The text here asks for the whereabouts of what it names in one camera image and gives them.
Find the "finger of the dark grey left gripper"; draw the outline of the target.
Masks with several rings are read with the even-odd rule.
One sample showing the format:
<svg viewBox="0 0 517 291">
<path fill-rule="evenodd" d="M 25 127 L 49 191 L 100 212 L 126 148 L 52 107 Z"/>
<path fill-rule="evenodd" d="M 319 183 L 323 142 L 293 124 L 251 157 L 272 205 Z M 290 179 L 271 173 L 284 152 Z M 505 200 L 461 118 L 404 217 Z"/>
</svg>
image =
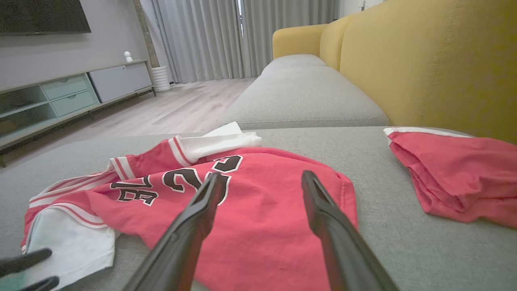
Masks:
<svg viewBox="0 0 517 291">
<path fill-rule="evenodd" d="M 49 248 L 22 254 L 17 257 L 5 258 L 0 260 L 0 277 L 6 277 L 13 273 L 25 271 L 52 256 L 53 252 Z"/>
<path fill-rule="evenodd" d="M 59 277 L 52 276 L 45 278 L 44 280 L 40 280 L 32 285 L 28 285 L 23 289 L 20 289 L 20 291 L 51 291 L 59 285 L 59 282 Z"/>
</svg>

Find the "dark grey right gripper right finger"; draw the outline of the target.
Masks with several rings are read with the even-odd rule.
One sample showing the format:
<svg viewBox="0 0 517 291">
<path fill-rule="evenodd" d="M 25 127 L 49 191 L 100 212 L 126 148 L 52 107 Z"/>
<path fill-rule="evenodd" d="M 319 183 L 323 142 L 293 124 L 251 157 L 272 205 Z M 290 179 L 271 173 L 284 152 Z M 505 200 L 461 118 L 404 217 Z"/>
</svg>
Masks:
<svg viewBox="0 0 517 291">
<path fill-rule="evenodd" d="M 320 239 L 333 291 L 397 291 L 398 287 L 351 220 L 309 170 L 301 186 L 309 227 Z"/>
</svg>

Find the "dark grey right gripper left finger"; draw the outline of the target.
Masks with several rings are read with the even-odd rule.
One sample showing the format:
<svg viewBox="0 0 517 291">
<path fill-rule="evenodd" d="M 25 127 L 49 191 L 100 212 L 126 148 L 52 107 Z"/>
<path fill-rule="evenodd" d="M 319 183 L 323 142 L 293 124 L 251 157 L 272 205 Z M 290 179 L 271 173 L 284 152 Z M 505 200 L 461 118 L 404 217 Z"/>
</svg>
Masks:
<svg viewBox="0 0 517 291">
<path fill-rule="evenodd" d="M 189 291 L 204 239 L 212 231 L 223 194 L 219 173 L 210 173 L 124 287 L 125 291 Z"/>
</svg>

